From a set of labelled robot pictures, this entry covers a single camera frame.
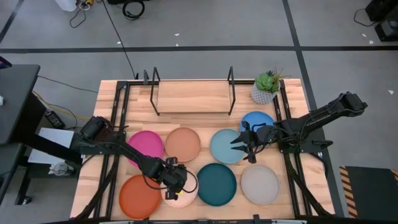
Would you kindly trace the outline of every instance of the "desk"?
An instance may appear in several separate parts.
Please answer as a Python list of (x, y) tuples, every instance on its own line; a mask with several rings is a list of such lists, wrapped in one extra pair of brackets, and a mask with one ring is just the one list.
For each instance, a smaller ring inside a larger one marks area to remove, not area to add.
[[(39, 70), (38, 65), (13, 65), (0, 70), (0, 95), (4, 98), (0, 106), (0, 174), (7, 172), (0, 177), (0, 204), (17, 166), (27, 166), (25, 146), (74, 162), (77, 167), (81, 164), (79, 153), (35, 134), (46, 110), (32, 93)], [(23, 203), (29, 181), (27, 171), (16, 204)]]
[[(106, 119), (111, 119), (116, 83), (116, 80), (103, 80), (101, 82), (94, 111), (96, 116), (103, 116)], [(286, 79), (285, 85), (292, 116), (299, 117), (307, 114), (307, 103), (300, 80)], [(157, 87), (155, 87), (154, 99), (157, 99), (157, 90)], [(126, 139), (129, 139), (138, 131), (151, 130), (158, 133), (163, 141), (165, 141), (167, 135), (173, 129), (179, 127), (191, 128), (195, 130), (200, 137), (201, 151), (198, 157), (185, 163), (185, 165), (197, 173), (204, 165), (217, 162), (211, 155), (209, 149), (210, 139), (214, 133), (223, 128), (239, 130), (240, 120), (250, 111), (263, 111), (276, 120), (273, 103), (258, 105), (253, 102), (250, 96), (251, 85), (236, 85), (235, 91), (236, 102), (230, 116), (227, 113), (161, 113), (160, 116), (157, 116), (149, 101), (150, 86), (132, 86), (129, 92), (129, 102), (127, 105), (126, 125), (129, 127), (125, 129), (127, 131)], [(122, 93), (119, 99), (115, 124), (119, 124), (123, 96), (124, 94)], [(279, 101), (279, 104), (282, 105), (280, 93)], [(281, 108), (281, 110), (282, 118), (285, 119), (283, 108)], [(326, 210), (330, 213), (334, 213), (322, 163), (308, 154), (302, 154), (301, 158), (307, 187)], [(95, 156), (82, 167), (71, 217), (78, 215), (96, 192), (100, 179), (102, 160), (103, 156)], [(239, 187), (236, 191), (236, 195), (227, 205), (211, 207), (202, 202), (198, 197), (185, 208), (172, 208), (165, 202), (162, 202), (158, 210), (149, 218), (151, 220), (252, 219), (253, 214), (259, 214), (260, 218), (293, 218), (294, 213), (292, 210), (284, 158), (279, 152), (277, 145), (273, 144), (258, 154), (257, 164), (264, 164), (270, 167), (280, 180), (280, 194), (274, 203), (262, 206), (255, 205), (243, 195), (240, 188), (240, 179), (243, 171), (250, 166), (250, 163), (248, 161), (240, 161), (237, 164), (228, 165), (234, 172)], [(121, 211), (118, 195), (123, 183), (125, 183), (128, 178), (140, 173), (138, 168), (130, 165), (127, 159), (121, 156), (111, 214), (112, 220), (130, 219)], [(301, 214), (303, 214), (303, 200), (297, 186), (296, 189), (298, 192), (300, 211)], [(105, 192), (100, 216), (105, 215), (107, 198), (108, 193)]]

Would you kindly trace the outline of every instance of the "black cable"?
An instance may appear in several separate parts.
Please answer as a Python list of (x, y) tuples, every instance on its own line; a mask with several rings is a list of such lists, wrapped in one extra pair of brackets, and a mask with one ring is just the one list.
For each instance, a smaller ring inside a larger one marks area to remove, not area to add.
[[(332, 104), (331, 104), (330, 106), (328, 106), (328, 108), (333, 108), (333, 107), (337, 104), (337, 102), (338, 102), (339, 100), (341, 100), (342, 96), (343, 96), (343, 94), (340, 93), (340, 95), (332, 102)], [(302, 141), (303, 141), (302, 134), (303, 134), (303, 132), (304, 132), (304, 127), (305, 127), (305, 125), (306, 125), (313, 117), (319, 116), (320, 114), (325, 113), (325, 112), (328, 112), (328, 110), (321, 111), (321, 112), (319, 112), (319, 113), (317, 113), (317, 114), (313, 114), (313, 115), (310, 115), (310, 116), (309, 116), (309, 118), (304, 122), (303, 126), (298, 130), (298, 131), (300, 131), (300, 138), (299, 138), (298, 144), (301, 144)]]
[(357, 20), (356, 20), (356, 14), (357, 14), (358, 11), (360, 11), (360, 10), (365, 10), (365, 9), (358, 9), (357, 11), (355, 11), (355, 14), (354, 14), (354, 22), (356, 22), (357, 24), (361, 24), (362, 26), (365, 26), (365, 27), (373, 26), (375, 23), (378, 22), (378, 21), (375, 21), (375, 22), (373, 22), (372, 24), (366, 25), (366, 24), (363, 24), (362, 22), (357, 21)]
[(76, 115), (70, 110), (70, 109), (68, 109), (68, 108), (66, 108), (66, 107), (63, 107), (63, 106), (59, 106), (59, 105), (54, 105), (54, 104), (51, 104), (51, 103), (49, 103), (49, 105), (51, 105), (51, 106), (56, 106), (56, 107), (59, 107), (59, 108), (62, 108), (62, 109), (65, 109), (65, 110), (67, 110), (67, 111), (69, 111), (70, 112), (70, 114), (75, 118), (75, 125), (74, 126), (72, 126), (72, 127), (69, 127), (69, 128), (67, 128), (67, 129), (71, 129), (71, 128), (75, 128), (75, 127), (77, 127), (77, 117), (76, 117)]
[(52, 80), (51, 78), (43, 77), (41, 75), (38, 75), (38, 77), (44, 78), (45, 80), (48, 80), (48, 81), (51, 81), (51, 82), (56, 82), (56, 83), (59, 83), (59, 84), (62, 84), (62, 85), (66, 85), (66, 86), (69, 86), (70, 88), (74, 88), (74, 89), (77, 89), (77, 90), (83, 90), (83, 91), (90, 91), (92, 93), (98, 93), (97, 91), (94, 91), (94, 90), (87, 90), (87, 89), (83, 89), (83, 88), (78, 88), (78, 87), (71, 86), (69, 84), (66, 84), (66, 83), (63, 83), (63, 82), (60, 82), (60, 81)]
[(81, 164), (81, 166), (83, 167), (84, 164), (85, 164), (86, 162), (88, 162), (90, 159), (92, 159), (94, 156), (95, 156), (95, 155), (91, 155), (89, 158), (87, 158), (87, 159)]
[[(279, 130), (279, 129), (280, 129), (280, 130), (283, 130), (282, 128), (277, 128), (277, 127), (271, 129), (271, 130), (267, 133), (267, 135), (264, 137), (264, 139), (263, 139), (262, 141), (265, 142), (266, 139), (268, 138), (268, 136), (270, 135), (271, 132), (277, 131), (277, 130)], [(267, 144), (263, 144), (262, 147), (261, 147), (261, 149), (258, 150), (258, 151), (257, 151), (257, 149), (258, 149), (258, 147), (257, 147), (256, 150), (253, 152), (253, 154), (256, 155), (256, 154), (262, 152), (262, 151), (266, 148), (266, 146), (267, 146), (268, 144), (271, 144), (271, 143), (274, 143), (274, 142), (267, 142)]]
[(262, 124), (255, 124), (255, 125), (251, 126), (251, 131), (254, 131), (254, 128), (255, 128), (255, 127), (258, 127), (258, 126), (264, 126), (264, 125), (267, 125), (267, 124), (266, 124), (266, 123), (262, 123)]
[[(75, 16), (73, 16), (73, 17), (69, 20), (69, 25), (70, 25), (70, 27), (76, 28), (76, 27), (80, 26), (84, 21), (86, 21), (86, 12), (85, 12), (85, 11), (86, 11), (86, 10), (85, 10), (85, 7), (86, 7), (86, 6), (88, 6), (88, 5), (87, 5), (87, 4), (85, 4), (85, 5), (80, 4), (80, 5), (79, 5), (79, 10), (76, 12)], [(80, 11), (83, 11), (83, 15), (85, 16), (85, 18), (84, 18), (81, 22), (79, 22), (79, 24), (73, 26), (73, 25), (72, 25), (72, 20), (74, 20), (74, 19), (76, 18), (76, 16), (79, 14)]]
[[(115, 142), (100, 142), (100, 143), (94, 143), (94, 144), (112, 144), (112, 145), (114, 145), (114, 146), (117, 146), (117, 147), (120, 147), (120, 148), (122, 148), (122, 149), (124, 149), (124, 150), (126, 150), (126, 151), (128, 151), (125, 147), (122, 147), (121, 145), (119, 145), (119, 144), (117, 144), (117, 143), (115, 143)], [(149, 183), (148, 183), (148, 181), (147, 181), (147, 178), (146, 178), (146, 176), (145, 176), (145, 174), (144, 174), (144, 171), (142, 171), (142, 164), (141, 164), (141, 161), (138, 159), (138, 157), (136, 156), (136, 155), (134, 155), (134, 154), (131, 154), (132, 156), (134, 156), (135, 158), (136, 158), (136, 160), (137, 160), (137, 162), (138, 162), (138, 166), (139, 166), (139, 168), (140, 168), (140, 170), (141, 170), (141, 174), (142, 174), (142, 176), (143, 176), (143, 178), (144, 178), (144, 182), (145, 182), (145, 184), (148, 186), (148, 187), (150, 187), (150, 188), (152, 188), (152, 189), (154, 189), (154, 190), (164, 190), (164, 189), (167, 189), (167, 188), (169, 188), (169, 187), (153, 187), (153, 186), (151, 186)], [(193, 176), (193, 178), (195, 178), (195, 180), (196, 180), (196, 185), (195, 185), (195, 188), (193, 189), (193, 190), (191, 190), (191, 191), (187, 191), (187, 190), (185, 190), (184, 188), (183, 188), (183, 186), (178, 186), (178, 187), (181, 187), (181, 189), (184, 191), (184, 192), (186, 192), (186, 193), (192, 193), (192, 192), (194, 192), (196, 189), (197, 189), (197, 187), (198, 187), (198, 180), (196, 179), (196, 177), (195, 177), (195, 175), (193, 175), (189, 170), (186, 170), (189, 174), (191, 174), (192, 176)]]
[[(138, 15), (131, 14), (131, 12), (126, 10), (127, 5), (130, 4), (130, 3), (134, 3), (134, 2), (139, 3), (141, 5), (141, 7), (142, 7), (141, 12), (139, 12)], [(140, 18), (143, 15), (143, 13), (145, 11), (145, 4), (144, 4), (144, 2), (142, 0), (127, 0), (123, 4), (122, 10), (123, 10), (123, 15), (124, 15), (124, 17), (126, 19), (128, 19), (130, 21), (135, 21), (136, 19)]]
[(124, 54), (125, 54), (125, 56), (126, 56), (126, 58), (127, 58), (127, 61), (129, 62), (129, 65), (130, 65), (130, 68), (131, 68), (131, 71), (132, 71), (132, 75), (133, 75), (134, 78), (136, 78), (136, 73), (134, 72), (134, 69), (132, 68), (132, 65), (131, 65), (129, 56), (127, 55), (126, 48), (124, 47), (122, 38), (120, 38), (119, 32), (118, 32), (118, 30), (116, 29), (116, 26), (115, 26), (114, 23), (113, 23), (113, 20), (112, 20), (112, 18), (111, 18), (111, 15), (109, 15), (108, 8), (106, 7), (105, 2), (102, 1), (102, 3), (103, 3), (103, 5), (104, 5), (104, 7), (105, 7), (105, 11), (106, 11), (106, 13), (107, 13), (107, 15), (108, 15), (108, 17), (109, 17), (109, 20), (110, 20), (111, 23), (112, 23), (113, 29), (114, 29), (114, 31), (116, 32), (116, 35), (118, 35), (120, 44), (122, 45), (122, 48), (123, 48), (123, 51), (124, 51)]
[(195, 177), (195, 175), (194, 174), (192, 174), (188, 169), (187, 169), (187, 172), (189, 173), (189, 174), (191, 174), (192, 175), (192, 177), (195, 179), (195, 181), (196, 181), (196, 183), (195, 183), (195, 188), (193, 189), (193, 190), (191, 190), (191, 191), (187, 191), (187, 190), (185, 190), (184, 188), (182, 188), (182, 190), (185, 192), (185, 193), (192, 193), (192, 192), (194, 192), (197, 188), (198, 188), (198, 180), (197, 180), (197, 177)]

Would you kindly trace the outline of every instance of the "wooden board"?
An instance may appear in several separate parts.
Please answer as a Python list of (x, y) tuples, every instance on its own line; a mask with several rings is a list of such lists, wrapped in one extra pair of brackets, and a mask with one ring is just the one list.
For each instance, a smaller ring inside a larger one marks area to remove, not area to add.
[(161, 81), (157, 95), (160, 113), (227, 113), (229, 83), (223, 81)]
[[(287, 96), (293, 117), (299, 117), (308, 113), (307, 104), (301, 82), (299, 79), (285, 80)], [(99, 88), (98, 98), (95, 106), (95, 115), (110, 119), (116, 81), (102, 81)], [(160, 134), (163, 140), (175, 128), (188, 127), (195, 130), (201, 139), (201, 151), (197, 158), (185, 165), (197, 173), (204, 165), (217, 162), (210, 153), (210, 139), (218, 130), (231, 128), (238, 130), (242, 117), (250, 111), (263, 111), (276, 119), (274, 105), (258, 105), (250, 97), (251, 85), (236, 86), (236, 103), (231, 116), (221, 113), (167, 113), (157, 116), (150, 104), (149, 86), (132, 86), (127, 107), (126, 125), (127, 139), (141, 130), (152, 130)], [(279, 102), (282, 106), (282, 97), (279, 94)], [(119, 124), (123, 93), (119, 103), (116, 124)], [(81, 170), (80, 178), (76, 188), (75, 200), (71, 217), (78, 215), (98, 188), (98, 180), (101, 170), (101, 157), (87, 162)], [(322, 163), (308, 154), (302, 154), (302, 165), (307, 186), (315, 198), (329, 212), (333, 213), (333, 205), (330, 198), (328, 184), (324, 175)], [(162, 202), (159, 209), (150, 216), (152, 220), (182, 220), (182, 219), (250, 219), (253, 214), (259, 214), (260, 218), (293, 218), (289, 185), (283, 156), (279, 153), (276, 144), (267, 147), (266, 150), (257, 155), (257, 164), (270, 167), (280, 180), (280, 194), (276, 201), (270, 205), (255, 205), (244, 195), (240, 187), (241, 175), (245, 168), (250, 166), (247, 161), (228, 165), (234, 172), (238, 182), (236, 195), (227, 205), (211, 207), (202, 202), (198, 197), (192, 204), (185, 208), (172, 208)], [(125, 157), (121, 157), (116, 182), (112, 220), (128, 220), (119, 207), (120, 189), (128, 178), (140, 174), (139, 169), (130, 165)], [(301, 214), (304, 214), (301, 193), (298, 192), (298, 201)], [(103, 197), (101, 214), (108, 194)]]

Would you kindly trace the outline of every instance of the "white pot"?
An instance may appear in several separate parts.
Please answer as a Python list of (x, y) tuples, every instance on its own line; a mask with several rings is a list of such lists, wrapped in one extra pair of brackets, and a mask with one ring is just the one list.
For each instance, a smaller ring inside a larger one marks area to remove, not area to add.
[(67, 12), (73, 12), (76, 9), (76, 0), (55, 0), (60, 8)]
[(258, 104), (267, 104), (272, 102), (274, 97), (278, 94), (278, 91), (275, 93), (268, 93), (262, 90), (257, 89), (256, 83), (253, 84), (251, 88), (251, 98)]

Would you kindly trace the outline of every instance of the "white paper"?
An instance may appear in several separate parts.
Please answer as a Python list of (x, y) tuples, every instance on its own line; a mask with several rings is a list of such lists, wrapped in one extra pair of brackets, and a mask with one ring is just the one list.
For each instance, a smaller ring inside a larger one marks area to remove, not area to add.
[[(70, 143), (72, 142), (73, 133), (73, 131), (67, 130), (41, 128), (39, 136), (69, 148)], [(50, 156), (47, 153), (36, 149), (32, 150), (27, 161), (39, 164), (57, 164), (59, 162), (65, 162), (63, 159)]]

